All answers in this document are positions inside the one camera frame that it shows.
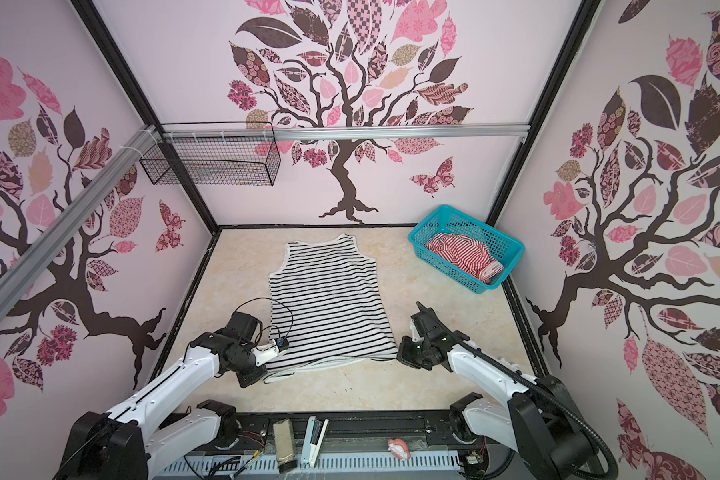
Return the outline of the black white striped tank top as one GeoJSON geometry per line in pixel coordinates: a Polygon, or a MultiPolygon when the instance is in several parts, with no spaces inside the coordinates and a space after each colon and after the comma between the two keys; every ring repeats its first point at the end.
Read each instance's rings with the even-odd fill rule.
{"type": "Polygon", "coordinates": [[[288,348],[266,364],[266,383],[398,353],[379,290],[376,260],[355,237],[286,245],[268,277],[272,332],[288,348]]]}

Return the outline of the red white striped tank top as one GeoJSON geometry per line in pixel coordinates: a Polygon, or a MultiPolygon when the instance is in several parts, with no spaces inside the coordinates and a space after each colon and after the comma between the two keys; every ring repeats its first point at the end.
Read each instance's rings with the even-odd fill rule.
{"type": "Polygon", "coordinates": [[[425,248],[485,284],[504,272],[489,248],[467,235],[438,233],[425,248]]]}

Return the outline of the aluminium rail left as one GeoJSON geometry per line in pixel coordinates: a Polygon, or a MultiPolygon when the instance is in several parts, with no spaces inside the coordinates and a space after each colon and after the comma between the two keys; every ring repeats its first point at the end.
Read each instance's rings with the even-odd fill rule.
{"type": "Polygon", "coordinates": [[[74,198],[54,223],[33,242],[17,263],[0,278],[0,323],[8,316],[24,292],[52,263],[66,242],[83,225],[115,184],[144,153],[157,144],[159,134],[153,125],[144,125],[95,176],[89,186],[74,198]]]}

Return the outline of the teal plastic basket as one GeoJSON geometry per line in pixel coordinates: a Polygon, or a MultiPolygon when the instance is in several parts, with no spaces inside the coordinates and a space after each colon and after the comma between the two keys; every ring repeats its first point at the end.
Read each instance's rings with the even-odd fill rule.
{"type": "Polygon", "coordinates": [[[522,242],[448,205],[427,215],[408,240],[419,259],[476,294],[500,287],[525,251],[522,242]]]}

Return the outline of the aluminium rail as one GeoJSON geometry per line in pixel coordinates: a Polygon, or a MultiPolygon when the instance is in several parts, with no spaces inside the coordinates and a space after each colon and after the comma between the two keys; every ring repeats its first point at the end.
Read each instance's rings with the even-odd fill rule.
{"type": "Polygon", "coordinates": [[[54,223],[33,242],[17,263],[0,278],[0,323],[8,316],[24,292],[52,263],[66,242],[83,225],[115,184],[144,153],[157,144],[159,134],[153,125],[144,125],[95,176],[89,186],[74,198],[54,223]]]}
{"type": "Polygon", "coordinates": [[[459,137],[520,137],[525,138],[530,126],[522,123],[485,123],[454,125],[407,125],[371,127],[324,127],[324,128],[246,128],[229,124],[225,128],[201,129],[198,125],[180,124],[180,129],[168,129],[164,125],[162,137],[166,141],[188,139],[199,141],[213,138],[231,140],[252,138],[271,141],[320,141],[356,139],[397,139],[397,138],[459,138],[459,137]]]}

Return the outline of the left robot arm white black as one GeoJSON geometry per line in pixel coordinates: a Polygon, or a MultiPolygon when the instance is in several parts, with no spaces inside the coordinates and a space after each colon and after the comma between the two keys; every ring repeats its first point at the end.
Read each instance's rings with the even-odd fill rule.
{"type": "Polygon", "coordinates": [[[235,312],[227,325],[191,341],[165,372],[105,413],[87,412],[71,428],[58,479],[152,479],[203,445],[227,449],[238,439],[235,407],[205,400],[182,418],[166,419],[207,381],[227,372],[247,388],[289,347],[286,338],[260,346],[255,317],[235,312]]]}

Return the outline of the aluminium rail back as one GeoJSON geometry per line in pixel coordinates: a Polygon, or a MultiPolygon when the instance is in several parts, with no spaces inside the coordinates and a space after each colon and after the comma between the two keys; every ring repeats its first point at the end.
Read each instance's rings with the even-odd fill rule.
{"type": "Polygon", "coordinates": [[[397,139],[397,138],[459,138],[459,137],[520,137],[525,138],[530,126],[522,123],[485,123],[454,125],[407,125],[371,127],[324,127],[324,128],[246,128],[229,124],[225,128],[201,129],[198,125],[180,124],[180,129],[168,129],[164,125],[162,137],[166,141],[188,139],[199,141],[213,138],[231,140],[252,138],[271,141],[320,141],[356,139],[397,139]]]}

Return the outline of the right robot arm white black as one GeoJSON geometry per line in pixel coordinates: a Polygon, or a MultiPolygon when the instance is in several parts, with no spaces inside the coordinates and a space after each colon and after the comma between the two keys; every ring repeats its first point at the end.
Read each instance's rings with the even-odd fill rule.
{"type": "Polygon", "coordinates": [[[434,309],[418,302],[411,333],[397,360],[414,369],[438,367],[480,388],[449,407],[455,438],[467,444],[492,440],[522,460],[536,479],[613,479],[613,454],[584,420],[561,381],[535,377],[488,355],[470,337],[447,327],[434,309]]]}

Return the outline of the white stapler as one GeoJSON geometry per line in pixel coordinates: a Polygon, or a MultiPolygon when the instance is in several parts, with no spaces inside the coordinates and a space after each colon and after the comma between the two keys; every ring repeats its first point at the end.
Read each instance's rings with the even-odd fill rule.
{"type": "Polygon", "coordinates": [[[313,468],[316,465],[328,425],[328,419],[319,419],[316,416],[309,417],[301,450],[301,464],[303,466],[313,468]]]}

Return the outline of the red white teeth toy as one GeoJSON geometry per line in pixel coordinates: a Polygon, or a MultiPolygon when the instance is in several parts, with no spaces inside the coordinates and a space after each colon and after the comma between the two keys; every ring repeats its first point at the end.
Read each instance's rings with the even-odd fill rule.
{"type": "Polygon", "coordinates": [[[407,443],[400,439],[390,439],[387,442],[388,451],[399,461],[408,461],[412,458],[407,443]]]}

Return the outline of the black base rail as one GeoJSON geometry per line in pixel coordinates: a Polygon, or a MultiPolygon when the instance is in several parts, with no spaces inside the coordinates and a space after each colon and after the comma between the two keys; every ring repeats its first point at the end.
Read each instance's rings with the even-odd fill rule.
{"type": "Polygon", "coordinates": [[[458,437],[450,422],[447,409],[425,410],[379,410],[379,411],[335,411],[335,412],[239,412],[236,419],[239,424],[240,439],[225,451],[242,452],[265,443],[274,449],[274,424],[281,420],[292,423],[294,440],[301,445],[305,435],[307,421],[311,416],[328,421],[325,441],[329,445],[348,446],[352,443],[367,443],[384,446],[393,438],[421,440],[423,449],[444,447],[449,450],[466,450],[492,446],[497,441],[492,437],[478,437],[468,443],[464,437],[458,437]]]}

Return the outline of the silver rectangular block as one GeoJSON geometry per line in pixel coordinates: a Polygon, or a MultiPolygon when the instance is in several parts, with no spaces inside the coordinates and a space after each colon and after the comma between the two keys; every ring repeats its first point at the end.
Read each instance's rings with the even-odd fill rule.
{"type": "Polygon", "coordinates": [[[286,474],[298,466],[291,420],[283,419],[274,423],[273,435],[278,473],[286,474]]]}

